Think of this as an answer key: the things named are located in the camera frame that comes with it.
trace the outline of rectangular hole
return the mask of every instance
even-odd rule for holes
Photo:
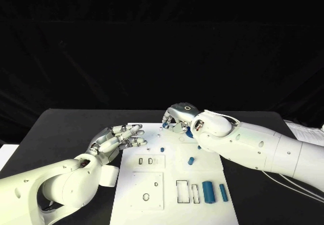
[[[195,203],[201,203],[201,200],[199,200],[199,192],[198,192],[198,185],[196,184],[192,185],[192,190],[194,190]]]
[[[186,180],[178,180],[178,203],[191,203]]]

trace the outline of black tabletop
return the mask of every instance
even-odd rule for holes
[[[221,113],[294,138],[276,112]],[[159,123],[163,114],[165,111],[50,109],[28,133],[0,172],[0,178],[75,158],[86,152],[94,135],[106,127],[129,122]],[[111,165],[120,167],[120,162],[122,154]],[[241,225],[324,224],[323,203],[277,184],[261,171],[248,169],[224,158],[222,162]],[[100,186],[90,204],[57,224],[109,225],[114,196],[116,188]]]

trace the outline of white cable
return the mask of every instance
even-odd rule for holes
[[[320,200],[319,198],[316,198],[316,197],[313,197],[313,196],[310,196],[309,194],[306,194],[306,193],[303,193],[302,191],[299,191],[299,190],[296,190],[294,188],[291,188],[290,186],[287,186],[287,185],[284,185],[283,183],[280,183],[266,172],[264,172],[264,174],[278,183],[278,184],[281,184],[283,186],[286,186],[289,189],[291,189],[291,190],[294,190],[294,191],[297,191],[299,193],[302,193],[303,195],[306,195],[306,196],[309,196],[310,198],[313,198],[313,199],[316,199],[317,201],[320,201],[322,203],[324,203],[324,201],[323,200]]]
[[[314,196],[317,196],[322,200],[324,200],[324,198],[317,195],[316,193],[313,193],[312,191],[309,191],[304,187],[302,187],[297,183],[294,183],[283,174],[280,174],[280,176],[291,183],[294,184],[300,189],[303,189],[304,191],[307,191],[309,193],[312,193]]]

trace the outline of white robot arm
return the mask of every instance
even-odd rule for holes
[[[271,129],[198,108],[175,104],[163,117],[163,127],[183,133],[188,127],[201,147],[242,166],[287,175],[324,191],[324,147],[302,142]]]
[[[0,224],[52,225],[84,207],[98,185],[114,187],[120,169],[107,165],[120,150],[147,144],[142,125],[106,128],[91,141],[86,154],[0,180]],[[41,209],[37,195],[58,207]]]

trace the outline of black backdrop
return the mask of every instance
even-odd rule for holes
[[[2,1],[0,140],[48,108],[277,111],[323,125],[322,14],[195,0]]]

